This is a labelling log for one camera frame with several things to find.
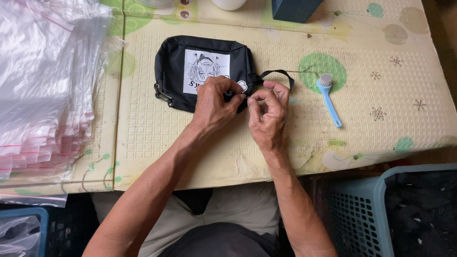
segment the person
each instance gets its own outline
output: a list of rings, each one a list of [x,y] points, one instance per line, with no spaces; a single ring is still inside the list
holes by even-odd
[[[289,89],[275,81],[263,85],[266,89],[247,100],[249,129],[268,165],[274,188],[268,182],[222,187],[222,191],[215,188],[202,215],[193,215],[172,195],[195,149],[233,119],[246,98],[233,80],[208,77],[197,87],[192,121],[173,145],[125,193],[111,194],[114,206],[106,208],[110,202],[107,198],[99,204],[94,201],[97,214],[103,210],[109,213],[101,218],[103,222],[83,256],[277,256],[279,207],[296,256],[336,257],[283,146]],[[230,102],[224,101],[226,91],[235,93]]]

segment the blue brush handle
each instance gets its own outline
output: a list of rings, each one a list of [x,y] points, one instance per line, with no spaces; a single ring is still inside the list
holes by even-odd
[[[324,95],[324,101],[325,105],[327,106],[327,109],[330,112],[330,116],[332,116],[333,122],[335,123],[335,126],[337,128],[341,127],[343,124],[341,124],[340,118],[338,118],[338,115],[336,114],[335,108],[333,108],[332,100],[330,100],[330,97],[328,94],[323,94]]]

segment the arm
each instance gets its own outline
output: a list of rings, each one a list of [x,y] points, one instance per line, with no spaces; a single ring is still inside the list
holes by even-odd
[[[283,147],[289,89],[273,81],[265,81],[264,86],[268,89],[258,90],[248,99],[249,128],[275,183],[279,209],[292,249],[296,256],[337,257],[329,235],[311,199],[300,185]],[[265,100],[265,105],[259,105],[258,101],[262,100]]]
[[[223,93],[237,93],[225,103]],[[214,131],[233,119],[246,97],[243,89],[224,76],[208,77],[197,87],[195,114],[173,145],[151,164],[119,198],[95,232],[83,256],[137,256],[162,213],[189,159]]]

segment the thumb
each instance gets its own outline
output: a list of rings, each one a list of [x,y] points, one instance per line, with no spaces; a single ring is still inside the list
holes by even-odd
[[[232,99],[230,99],[230,102],[226,103],[226,106],[229,109],[235,110],[238,109],[238,106],[243,102],[243,100],[246,98],[245,94],[235,94]]]
[[[249,123],[259,123],[260,122],[260,105],[257,100],[249,98],[248,99],[248,108],[249,108]]]

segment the black shirt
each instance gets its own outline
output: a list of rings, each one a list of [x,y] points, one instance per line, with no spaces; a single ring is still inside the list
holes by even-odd
[[[274,235],[259,235],[233,223],[213,223],[189,230],[159,255],[174,256],[275,257],[278,247]]]

